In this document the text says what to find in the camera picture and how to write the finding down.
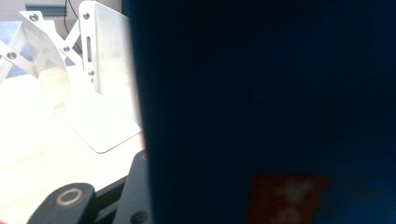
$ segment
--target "red patch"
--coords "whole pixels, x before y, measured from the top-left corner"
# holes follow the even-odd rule
[[[253,179],[247,224],[310,224],[327,178],[257,176]]]

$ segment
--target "dark blue panel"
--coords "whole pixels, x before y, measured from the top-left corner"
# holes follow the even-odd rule
[[[129,4],[157,223],[242,223],[255,174],[394,185],[396,2]]]

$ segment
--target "wooden table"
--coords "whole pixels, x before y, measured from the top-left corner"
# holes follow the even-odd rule
[[[0,86],[0,223],[26,223],[55,189],[85,182],[99,190],[128,175],[144,148],[140,133],[97,154],[45,103],[30,75]]]

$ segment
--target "bolt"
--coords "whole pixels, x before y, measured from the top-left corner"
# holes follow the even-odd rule
[[[10,52],[7,54],[7,57],[9,59],[16,59],[17,58],[17,54],[15,52]]]
[[[30,19],[31,21],[38,21],[38,16],[37,16],[36,14],[33,14],[33,15],[30,15],[30,16],[29,16],[29,19]]]
[[[143,224],[149,219],[149,215],[147,212],[136,212],[132,217],[131,217],[131,223],[132,224]]]
[[[144,153],[144,154],[142,155],[142,160],[143,160],[143,161],[148,161],[148,160],[149,160],[148,154],[147,154],[147,153]]]

